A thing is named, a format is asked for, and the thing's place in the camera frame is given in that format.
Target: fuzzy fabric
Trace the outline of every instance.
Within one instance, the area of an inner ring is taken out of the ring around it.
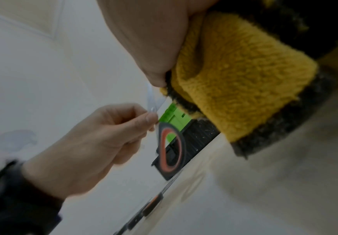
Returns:
[[[162,93],[247,157],[304,123],[336,82],[338,2],[221,0],[191,19]]]

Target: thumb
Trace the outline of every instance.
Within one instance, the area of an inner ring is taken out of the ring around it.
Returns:
[[[147,133],[158,121],[156,113],[145,113],[128,122],[118,125],[118,138],[129,142]]]

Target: ceiling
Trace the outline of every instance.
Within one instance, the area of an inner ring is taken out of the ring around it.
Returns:
[[[0,0],[0,19],[54,37],[63,0]]]

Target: hand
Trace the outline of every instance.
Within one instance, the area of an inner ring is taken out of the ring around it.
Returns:
[[[113,165],[127,162],[158,121],[140,105],[99,108],[54,145],[24,163],[23,176],[43,192],[65,199],[90,191]]]
[[[105,21],[152,85],[164,87],[189,17],[218,0],[97,0]]]

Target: person's right hand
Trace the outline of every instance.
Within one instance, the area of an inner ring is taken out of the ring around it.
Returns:
[[[105,21],[152,85],[164,87],[191,15],[218,0],[97,0]]]

